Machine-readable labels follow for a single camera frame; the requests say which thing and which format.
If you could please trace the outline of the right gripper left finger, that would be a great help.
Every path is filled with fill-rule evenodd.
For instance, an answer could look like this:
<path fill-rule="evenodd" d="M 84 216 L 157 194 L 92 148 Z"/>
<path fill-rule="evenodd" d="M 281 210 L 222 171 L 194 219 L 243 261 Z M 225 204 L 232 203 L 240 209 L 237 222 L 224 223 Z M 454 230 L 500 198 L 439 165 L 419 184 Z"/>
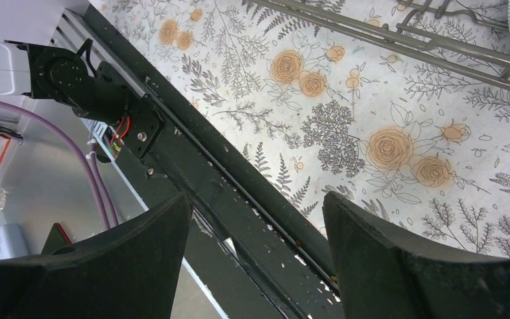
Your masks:
<path fill-rule="evenodd" d="M 190 220 L 178 192 L 51 254 L 0 261 L 0 318 L 169 318 Z"/>

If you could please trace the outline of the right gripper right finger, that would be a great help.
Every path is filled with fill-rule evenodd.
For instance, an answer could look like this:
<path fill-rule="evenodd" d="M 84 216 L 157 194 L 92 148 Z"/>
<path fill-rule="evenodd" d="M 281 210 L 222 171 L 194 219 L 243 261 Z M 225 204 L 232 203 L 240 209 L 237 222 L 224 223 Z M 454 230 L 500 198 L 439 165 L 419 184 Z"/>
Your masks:
<path fill-rule="evenodd" d="M 510 318 L 510 259 L 431 241 L 334 191 L 323 218 L 346 318 Z"/>

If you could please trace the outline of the grey wire dish rack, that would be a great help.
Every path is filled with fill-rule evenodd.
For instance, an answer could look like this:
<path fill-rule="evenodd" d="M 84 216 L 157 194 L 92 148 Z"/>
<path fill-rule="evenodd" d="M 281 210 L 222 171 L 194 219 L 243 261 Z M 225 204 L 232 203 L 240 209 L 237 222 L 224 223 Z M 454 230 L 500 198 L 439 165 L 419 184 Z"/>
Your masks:
<path fill-rule="evenodd" d="M 324 27 L 330 31 L 510 91 L 510 54 L 412 27 L 408 22 L 420 13 L 417 9 L 409 12 L 404 21 L 396 24 L 396 29 L 392 31 L 387 24 L 376 27 L 299 1 L 255 1 L 254 3 Z M 503 74 L 499 76 L 492 75 L 476 70 L 471 66 L 429 55 L 429 52 L 436 49 L 446 49 L 466 58 L 474 58 L 481 62 L 488 62 L 490 65 L 501 66 L 503 67 Z"/>

